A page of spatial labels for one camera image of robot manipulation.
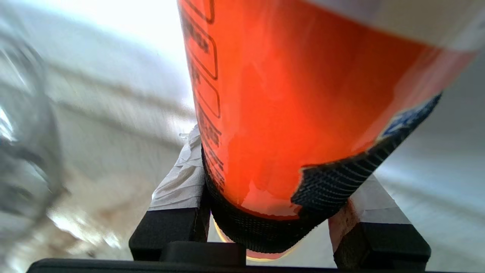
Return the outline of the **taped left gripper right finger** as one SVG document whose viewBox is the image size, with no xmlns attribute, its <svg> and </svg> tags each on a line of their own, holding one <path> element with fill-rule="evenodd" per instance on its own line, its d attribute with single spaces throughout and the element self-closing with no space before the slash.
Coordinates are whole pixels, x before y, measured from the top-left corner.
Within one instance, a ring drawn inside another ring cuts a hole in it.
<svg viewBox="0 0 485 273">
<path fill-rule="evenodd" d="M 424 271 L 431 247 L 374 176 L 329 218 L 337 268 Z"/>
</svg>

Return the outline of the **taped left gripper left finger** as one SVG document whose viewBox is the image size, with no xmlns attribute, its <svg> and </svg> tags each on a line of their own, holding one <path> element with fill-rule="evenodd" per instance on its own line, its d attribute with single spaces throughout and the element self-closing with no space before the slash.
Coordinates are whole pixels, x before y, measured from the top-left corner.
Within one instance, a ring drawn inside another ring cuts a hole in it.
<svg viewBox="0 0 485 273">
<path fill-rule="evenodd" d="M 207 242 L 211 212 L 201 152 L 199 127 L 194 126 L 129 239 L 135 261 L 158 261 L 164 247 L 171 242 Z"/>
</svg>

